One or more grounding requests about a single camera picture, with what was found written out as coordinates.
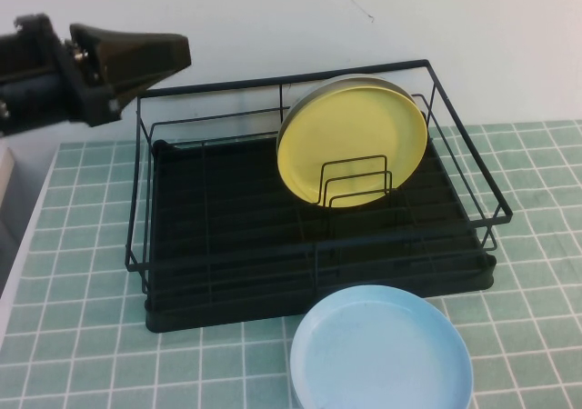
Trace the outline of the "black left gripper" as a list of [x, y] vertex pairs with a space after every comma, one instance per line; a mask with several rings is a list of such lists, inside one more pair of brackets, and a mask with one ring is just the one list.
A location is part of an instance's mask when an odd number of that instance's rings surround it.
[[136, 97], [190, 66], [188, 39], [70, 25], [61, 40], [45, 14], [1, 36], [1, 136], [63, 122], [118, 121]]

